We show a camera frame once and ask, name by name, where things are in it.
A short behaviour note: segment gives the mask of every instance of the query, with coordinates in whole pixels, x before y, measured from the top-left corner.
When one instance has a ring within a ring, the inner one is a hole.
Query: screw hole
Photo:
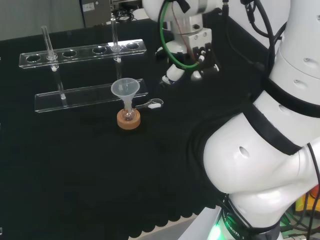
[[[193,27],[193,29],[195,29],[195,30],[198,30],[198,29],[200,28],[200,26],[199,26],[198,24],[194,24],[192,27]]]
[[[290,114],[290,110],[288,108],[286,108],[285,106],[279,105],[279,109],[281,112],[283,112],[286,115]]]
[[[248,158],[250,157],[249,152],[248,152],[244,147],[240,146],[240,147],[239,147],[239,150],[240,150],[241,155],[242,155],[244,158],[248,159]]]
[[[304,83],[303,81],[295,79],[293,82],[294,82],[295,86],[297,86],[300,89],[305,90],[308,88],[308,85],[306,83]]]

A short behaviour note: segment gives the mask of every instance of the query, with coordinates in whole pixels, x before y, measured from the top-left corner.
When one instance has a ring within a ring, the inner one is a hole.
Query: black band
[[[263,78],[262,87],[274,100],[287,109],[308,117],[320,118],[320,105],[309,103],[290,95],[270,78]]]
[[[280,221],[269,227],[244,228],[225,210],[222,211],[222,220],[228,232],[236,240],[276,240],[280,234]]]
[[[286,136],[284,136],[278,129],[276,129],[271,122],[253,105],[248,102],[243,107],[243,114],[252,126],[252,128],[271,146],[278,149],[280,152],[293,155],[302,147],[295,145]]]

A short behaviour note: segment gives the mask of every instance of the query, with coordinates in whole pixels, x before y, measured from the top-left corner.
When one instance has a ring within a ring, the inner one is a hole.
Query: green led light
[[[220,226],[218,224],[216,224],[211,229],[207,240],[218,240],[220,235],[221,235]]]

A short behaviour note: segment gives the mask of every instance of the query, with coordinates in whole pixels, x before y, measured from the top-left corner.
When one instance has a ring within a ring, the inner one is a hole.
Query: gray box
[[[110,22],[110,0],[82,0],[81,7],[86,28]]]

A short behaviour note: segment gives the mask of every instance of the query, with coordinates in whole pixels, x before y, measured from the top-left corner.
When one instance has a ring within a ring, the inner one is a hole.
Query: gray wall
[[[0,0],[0,41],[83,28],[79,0]]]

